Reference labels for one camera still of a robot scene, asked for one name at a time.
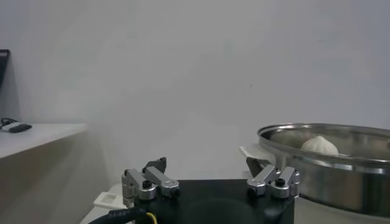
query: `metal bowl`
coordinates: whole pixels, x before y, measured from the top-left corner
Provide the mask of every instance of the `metal bowl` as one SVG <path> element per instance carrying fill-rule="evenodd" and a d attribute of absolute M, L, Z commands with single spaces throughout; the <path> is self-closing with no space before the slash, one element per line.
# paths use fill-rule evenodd
<path fill-rule="evenodd" d="M 281 124 L 258 131 L 262 148 L 280 167 L 301 175 L 301 196 L 335 208 L 390 217 L 390 131 L 336 124 Z M 301 150 L 323 136 L 339 150 L 327 155 Z"/>

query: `white wall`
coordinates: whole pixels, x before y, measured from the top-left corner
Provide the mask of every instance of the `white wall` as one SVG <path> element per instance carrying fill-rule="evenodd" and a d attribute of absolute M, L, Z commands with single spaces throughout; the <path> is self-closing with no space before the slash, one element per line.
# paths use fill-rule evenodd
<path fill-rule="evenodd" d="M 13 52 L 3 114 L 88 123 L 94 140 L 80 144 L 103 151 L 81 161 L 110 184 L 159 156 L 174 178 L 238 178 L 237 148 L 264 125 L 390 128 L 388 2 L 2 0 L 0 48 Z M 64 213 L 40 223 L 84 212 L 57 203 Z"/>

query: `black cable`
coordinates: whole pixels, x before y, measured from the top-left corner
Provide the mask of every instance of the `black cable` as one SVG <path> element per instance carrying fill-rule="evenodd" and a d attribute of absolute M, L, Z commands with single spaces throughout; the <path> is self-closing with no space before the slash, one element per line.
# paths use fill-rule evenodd
<path fill-rule="evenodd" d="M 90 224 L 125 224 L 136 219 L 147 217 L 147 211 L 144 208 L 134 207 L 130 209 L 119 209 L 108 212 L 90 222 Z"/>
<path fill-rule="evenodd" d="M 1 126 L 5 126 L 5 125 L 8 125 L 8 124 L 12 124 L 12 123 L 15 123 L 15 122 L 18 122 L 17 120 L 14 120 L 12 118 L 7 118 L 7 117 L 4 117 L 0 120 L 1 122 Z"/>

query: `yellow wire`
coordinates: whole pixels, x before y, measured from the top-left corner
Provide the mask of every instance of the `yellow wire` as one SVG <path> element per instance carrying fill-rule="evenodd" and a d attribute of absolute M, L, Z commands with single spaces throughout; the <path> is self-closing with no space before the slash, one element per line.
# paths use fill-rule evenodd
<path fill-rule="evenodd" d="M 153 213 L 147 212 L 146 215 L 153 220 L 153 224 L 157 224 L 156 216 Z"/>

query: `black base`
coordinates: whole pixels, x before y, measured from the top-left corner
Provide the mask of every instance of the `black base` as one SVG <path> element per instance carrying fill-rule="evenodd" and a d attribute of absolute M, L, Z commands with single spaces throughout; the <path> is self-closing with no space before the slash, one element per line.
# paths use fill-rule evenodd
<path fill-rule="evenodd" d="M 269 194 L 251 199 L 246 180 L 181 180 L 176 201 L 158 196 L 135 201 L 156 214 L 159 224 L 294 223 L 294 199 L 278 200 Z M 149 218 L 136 224 L 151 224 Z"/>

